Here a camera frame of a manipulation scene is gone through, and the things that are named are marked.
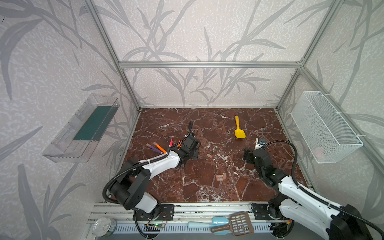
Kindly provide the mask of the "purple highlighter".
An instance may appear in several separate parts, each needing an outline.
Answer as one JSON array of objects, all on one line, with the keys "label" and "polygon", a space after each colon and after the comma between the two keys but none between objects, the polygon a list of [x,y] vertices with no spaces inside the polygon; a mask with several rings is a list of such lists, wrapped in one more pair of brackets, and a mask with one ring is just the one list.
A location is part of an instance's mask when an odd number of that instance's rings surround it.
[{"label": "purple highlighter", "polygon": [[158,154],[160,154],[160,155],[163,154],[163,152],[162,152],[161,150],[159,150],[159,149],[153,147],[153,146],[150,145],[150,144],[146,144],[146,146],[147,146],[148,148],[150,148],[152,151],[155,151],[156,153],[158,153]]}]

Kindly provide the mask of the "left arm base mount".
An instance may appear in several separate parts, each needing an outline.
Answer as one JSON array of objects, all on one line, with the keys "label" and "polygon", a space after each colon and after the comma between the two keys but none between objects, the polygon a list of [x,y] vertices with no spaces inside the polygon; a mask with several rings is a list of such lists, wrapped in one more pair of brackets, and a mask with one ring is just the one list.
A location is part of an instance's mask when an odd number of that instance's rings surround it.
[{"label": "left arm base mount", "polygon": [[134,211],[133,220],[137,221],[172,221],[175,213],[175,205],[160,204],[155,207],[151,213],[146,213],[143,210]]}]

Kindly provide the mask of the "orange highlighter lone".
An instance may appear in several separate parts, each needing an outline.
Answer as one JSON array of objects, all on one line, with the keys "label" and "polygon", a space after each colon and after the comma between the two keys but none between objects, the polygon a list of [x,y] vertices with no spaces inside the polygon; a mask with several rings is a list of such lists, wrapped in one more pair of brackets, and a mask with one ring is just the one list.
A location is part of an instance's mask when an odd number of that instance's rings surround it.
[{"label": "orange highlighter lone", "polygon": [[153,144],[161,151],[161,152],[163,152],[164,154],[167,154],[168,152],[165,150],[165,149],[163,149],[159,144],[157,144],[156,142],[153,142]]}]

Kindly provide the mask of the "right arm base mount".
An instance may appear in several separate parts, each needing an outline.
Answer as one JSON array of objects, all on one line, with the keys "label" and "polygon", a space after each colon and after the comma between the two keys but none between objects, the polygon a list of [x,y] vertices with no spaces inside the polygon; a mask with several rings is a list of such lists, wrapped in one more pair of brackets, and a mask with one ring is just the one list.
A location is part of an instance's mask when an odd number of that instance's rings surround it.
[{"label": "right arm base mount", "polygon": [[281,220],[282,215],[279,208],[272,207],[269,204],[252,203],[251,210],[256,220]]}]

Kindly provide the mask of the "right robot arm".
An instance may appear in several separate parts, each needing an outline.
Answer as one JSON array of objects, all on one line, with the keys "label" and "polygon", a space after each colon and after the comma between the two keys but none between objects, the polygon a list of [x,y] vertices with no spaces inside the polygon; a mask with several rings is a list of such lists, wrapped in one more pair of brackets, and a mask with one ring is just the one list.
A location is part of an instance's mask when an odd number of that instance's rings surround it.
[{"label": "right robot arm", "polygon": [[269,215],[276,219],[284,217],[297,222],[325,240],[371,240],[369,228],[381,236],[383,230],[364,219],[351,205],[342,206],[300,184],[296,180],[298,161],[297,148],[292,145],[294,161],[291,174],[274,167],[266,148],[261,145],[255,150],[245,149],[243,159],[253,164],[258,176],[277,195],[268,203]]}]

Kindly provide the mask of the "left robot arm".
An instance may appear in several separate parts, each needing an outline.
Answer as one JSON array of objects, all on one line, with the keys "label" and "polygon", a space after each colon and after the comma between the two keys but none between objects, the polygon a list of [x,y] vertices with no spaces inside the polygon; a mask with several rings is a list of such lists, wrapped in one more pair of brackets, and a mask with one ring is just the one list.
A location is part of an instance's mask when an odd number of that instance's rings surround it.
[{"label": "left robot arm", "polygon": [[189,160],[196,160],[201,142],[189,133],[183,141],[157,157],[126,166],[104,186],[102,196],[109,203],[123,206],[126,210],[141,210],[153,214],[160,208],[158,201],[147,188],[150,180],[159,174],[182,167]]}]

